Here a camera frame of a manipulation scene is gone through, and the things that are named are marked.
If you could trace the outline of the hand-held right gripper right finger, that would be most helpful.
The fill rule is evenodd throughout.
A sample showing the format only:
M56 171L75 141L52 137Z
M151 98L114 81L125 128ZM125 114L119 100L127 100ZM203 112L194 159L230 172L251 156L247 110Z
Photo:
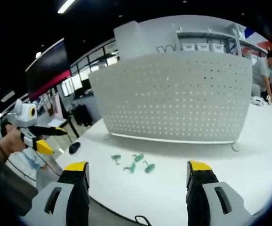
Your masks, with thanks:
M244 199L200 161L187 162L186 189L189 226L249 226L265 213L250 214Z

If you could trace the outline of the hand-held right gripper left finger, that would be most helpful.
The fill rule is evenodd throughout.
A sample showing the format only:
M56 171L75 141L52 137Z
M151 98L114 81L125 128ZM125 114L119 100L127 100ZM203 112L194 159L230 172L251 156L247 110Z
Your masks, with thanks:
M68 165L58 181L50 182L32 200L22 221L27 226L89 225L89 163Z

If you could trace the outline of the person's left hand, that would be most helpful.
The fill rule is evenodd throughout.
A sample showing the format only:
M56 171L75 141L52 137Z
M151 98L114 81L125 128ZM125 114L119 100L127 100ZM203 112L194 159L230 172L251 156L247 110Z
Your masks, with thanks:
M0 140L0 159L6 162L12 153L23 151L25 148L21 132L13 129Z

